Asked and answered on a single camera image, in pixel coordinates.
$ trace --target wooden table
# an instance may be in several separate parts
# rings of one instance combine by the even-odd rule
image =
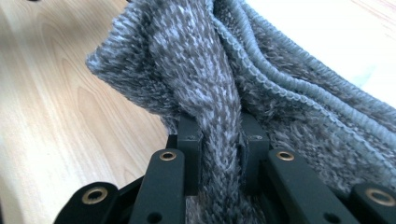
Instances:
[[[163,148],[159,118],[84,64],[126,4],[0,2],[0,201],[7,224],[52,223],[77,189],[95,181],[121,188]]]

